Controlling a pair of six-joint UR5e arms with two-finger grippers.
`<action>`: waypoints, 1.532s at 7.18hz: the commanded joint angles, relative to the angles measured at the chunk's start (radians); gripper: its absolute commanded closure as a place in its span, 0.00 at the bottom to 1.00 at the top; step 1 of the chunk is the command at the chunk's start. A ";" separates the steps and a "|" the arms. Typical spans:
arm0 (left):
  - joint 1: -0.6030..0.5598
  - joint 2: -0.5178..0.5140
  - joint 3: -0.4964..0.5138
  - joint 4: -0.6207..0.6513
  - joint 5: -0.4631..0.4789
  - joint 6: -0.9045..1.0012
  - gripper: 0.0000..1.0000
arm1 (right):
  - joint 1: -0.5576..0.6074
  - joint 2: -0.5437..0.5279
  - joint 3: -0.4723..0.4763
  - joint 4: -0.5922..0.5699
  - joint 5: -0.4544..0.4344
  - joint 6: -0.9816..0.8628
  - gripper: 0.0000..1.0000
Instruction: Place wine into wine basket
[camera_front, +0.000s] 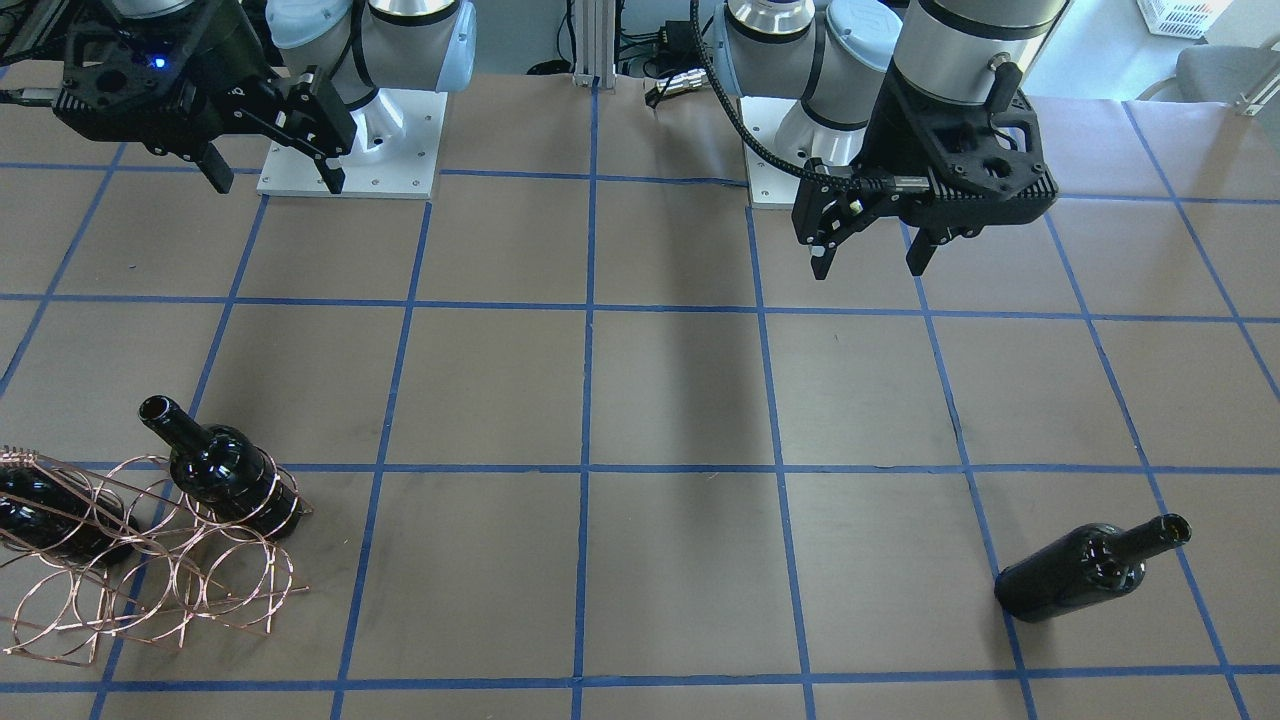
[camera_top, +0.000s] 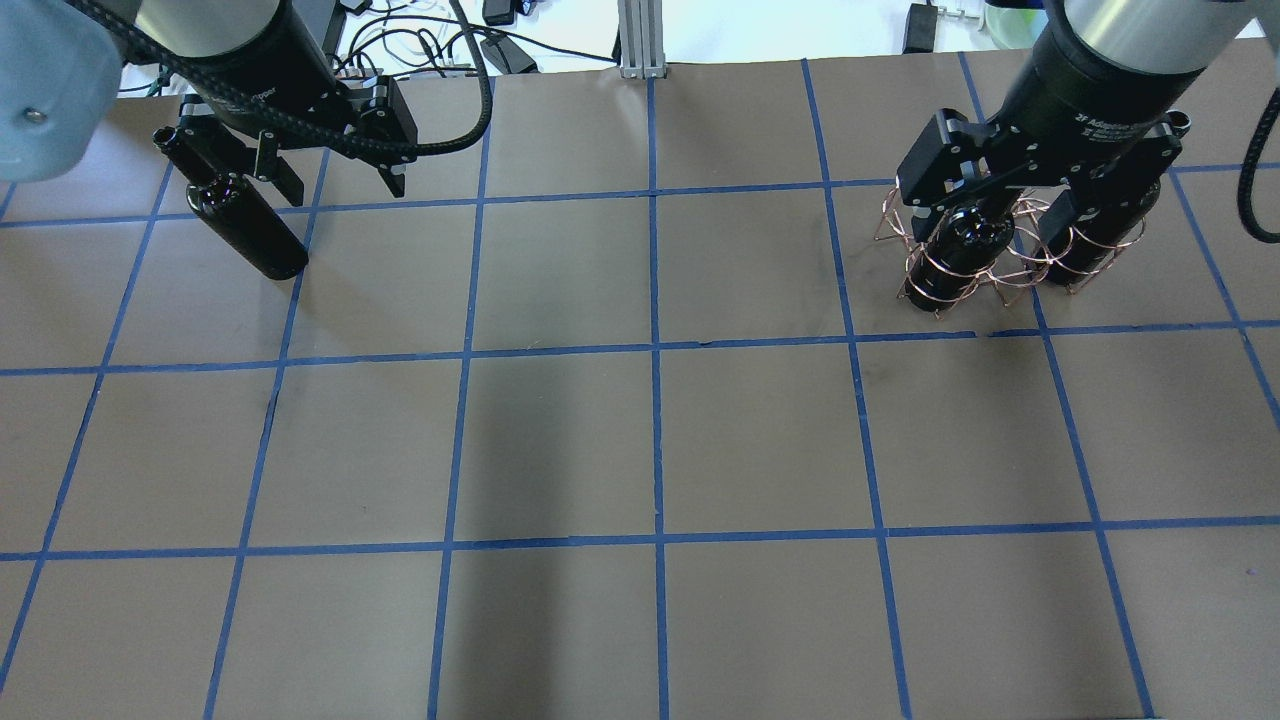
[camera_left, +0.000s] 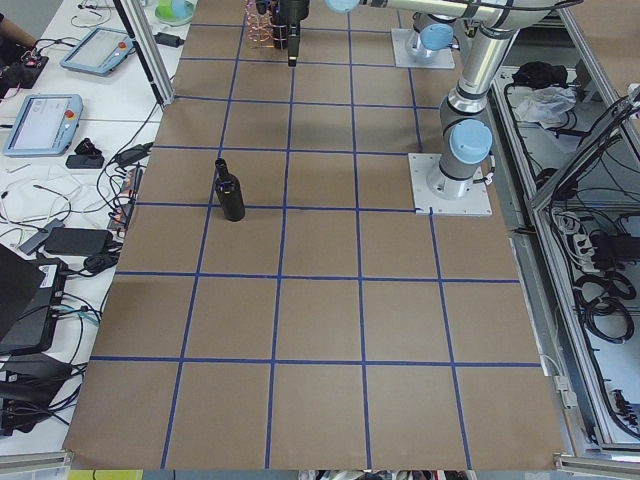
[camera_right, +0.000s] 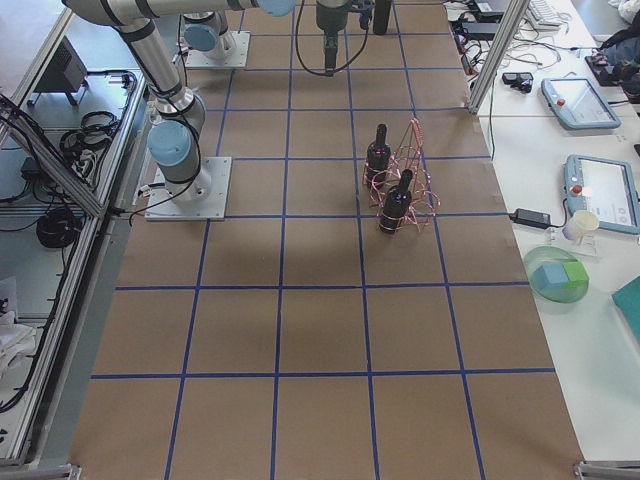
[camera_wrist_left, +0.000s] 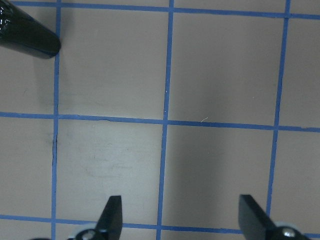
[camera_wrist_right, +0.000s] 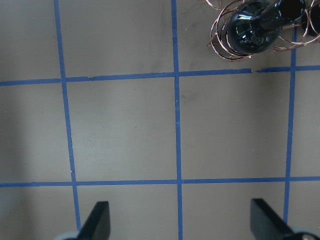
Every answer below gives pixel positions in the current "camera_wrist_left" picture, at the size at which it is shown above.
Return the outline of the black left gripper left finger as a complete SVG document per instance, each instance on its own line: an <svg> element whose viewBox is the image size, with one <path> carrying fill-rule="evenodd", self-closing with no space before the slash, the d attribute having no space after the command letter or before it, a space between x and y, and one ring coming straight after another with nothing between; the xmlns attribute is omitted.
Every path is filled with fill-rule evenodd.
<svg viewBox="0 0 320 240"><path fill-rule="evenodd" d="M68 240L119 240L123 227L122 197L110 196L97 223L85 224Z"/></svg>

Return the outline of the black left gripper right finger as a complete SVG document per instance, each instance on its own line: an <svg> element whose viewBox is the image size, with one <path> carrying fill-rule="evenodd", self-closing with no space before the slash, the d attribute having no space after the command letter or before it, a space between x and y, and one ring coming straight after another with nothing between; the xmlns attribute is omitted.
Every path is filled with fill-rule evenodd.
<svg viewBox="0 0 320 240"><path fill-rule="evenodd" d="M288 223L274 223L249 194L239 196L238 225L246 240L305 240L307 238Z"/></svg>

